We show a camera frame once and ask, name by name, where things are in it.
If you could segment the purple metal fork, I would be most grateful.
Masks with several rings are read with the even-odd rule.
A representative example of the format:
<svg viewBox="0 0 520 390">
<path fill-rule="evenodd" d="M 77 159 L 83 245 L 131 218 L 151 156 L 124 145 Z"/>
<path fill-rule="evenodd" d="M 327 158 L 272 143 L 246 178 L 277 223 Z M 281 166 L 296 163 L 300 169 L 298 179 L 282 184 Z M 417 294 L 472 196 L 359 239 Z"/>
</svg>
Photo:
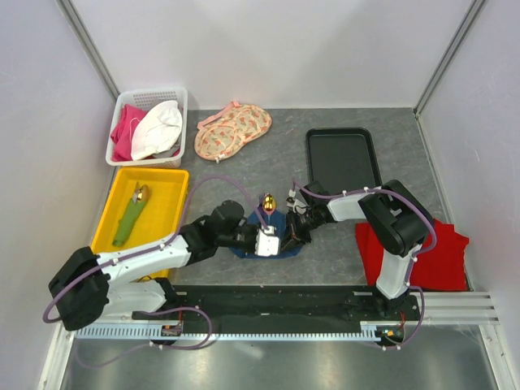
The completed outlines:
<svg viewBox="0 0 520 390">
<path fill-rule="evenodd" d="M 259 202 L 259 205 L 262 206 L 264 204 L 264 201 L 265 201 L 265 198 L 266 198 L 266 193 L 260 193 L 259 194 L 259 197 L 258 197 L 258 202 Z"/>
</svg>

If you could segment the blue paper napkin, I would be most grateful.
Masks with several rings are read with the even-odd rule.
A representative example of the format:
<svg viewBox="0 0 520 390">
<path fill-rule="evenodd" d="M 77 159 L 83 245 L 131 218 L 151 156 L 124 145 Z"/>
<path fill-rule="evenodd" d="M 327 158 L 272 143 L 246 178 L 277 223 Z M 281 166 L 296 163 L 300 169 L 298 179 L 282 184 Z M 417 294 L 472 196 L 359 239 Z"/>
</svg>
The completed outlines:
<svg viewBox="0 0 520 390">
<path fill-rule="evenodd" d="M 238 249 L 238 248 L 230 248 L 230 250 L 239 258 L 253 258 L 253 259 L 259 259 L 259 258 L 290 258 L 298 255 L 302 249 L 296 248 L 293 250 L 289 250 L 284 252 L 284 232 L 286 228 L 286 214 L 281 213 L 279 211 L 276 211 L 273 215 L 269 216 L 266 215 L 261 207 L 258 207 L 259 213 L 262 216 L 262 219 L 267 223 L 267 225 L 275 227 L 276 235 L 280 238 L 280 249 L 279 254 L 276 256 L 270 256 L 270 257 L 259 257 L 254 254 L 254 251 L 246 251 L 245 249 Z"/>
</svg>

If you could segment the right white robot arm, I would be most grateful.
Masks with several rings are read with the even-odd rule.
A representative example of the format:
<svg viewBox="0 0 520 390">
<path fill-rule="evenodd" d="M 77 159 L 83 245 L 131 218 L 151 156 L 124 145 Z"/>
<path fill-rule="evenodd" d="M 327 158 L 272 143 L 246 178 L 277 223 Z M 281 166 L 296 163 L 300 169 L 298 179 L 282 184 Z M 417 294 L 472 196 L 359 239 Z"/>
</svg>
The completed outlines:
<svg viewBox="0 0 520 390">
<path fill-rule="evenodd" d="M 280 252 L 311 242 L 311 232 L 327 223 L 366 220 L 383 247 L 383 261 L 372 299 L 374 314 L 384 320 L 401 311 L 400 296 L 410 289 L 419 254 L 436 247 L 430 213 L 398 180 L 374 188 L 329 193 L 317 180 L 293 182 L 287 198 L 286 228 Z"/>
</svg>

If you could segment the iridescent gold spoon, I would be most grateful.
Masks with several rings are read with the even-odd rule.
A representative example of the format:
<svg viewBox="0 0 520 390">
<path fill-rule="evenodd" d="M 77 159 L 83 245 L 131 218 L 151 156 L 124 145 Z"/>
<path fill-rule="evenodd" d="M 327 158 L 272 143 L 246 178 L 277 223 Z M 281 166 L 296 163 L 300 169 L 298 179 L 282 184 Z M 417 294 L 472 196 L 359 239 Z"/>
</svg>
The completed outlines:
<svg viewBox="0 0 520 390">
<path fill-rule="evenodd" d="M 265 193 L 262 197 L 262 210 L 266 215 L 273 215 L 276 212 L 277 203 L 274 196 L 270 193 Z"/>
</svg>

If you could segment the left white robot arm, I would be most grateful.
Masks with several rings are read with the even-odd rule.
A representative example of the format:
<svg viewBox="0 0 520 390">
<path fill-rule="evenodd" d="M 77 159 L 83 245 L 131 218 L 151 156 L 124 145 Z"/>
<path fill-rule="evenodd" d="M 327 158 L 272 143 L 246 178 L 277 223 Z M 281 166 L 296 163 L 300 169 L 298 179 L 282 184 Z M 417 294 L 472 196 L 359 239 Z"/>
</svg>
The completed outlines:
<svg viewBox="0 0 520 390">
<path fill-rule="evenodd" d="M 220 247 L 255 251 L 264 223 L 248 223 L 240 203 L 227 200 L 162 239 L 109 253 L 77 249 L 64 263 L 48 289 L 53 297 L 44 321 L 61 322 L 77 331 L 98 320 L 109 305 L 109 293 L 142 276 L 181 268 L 215 255 Z"/>
</svg>

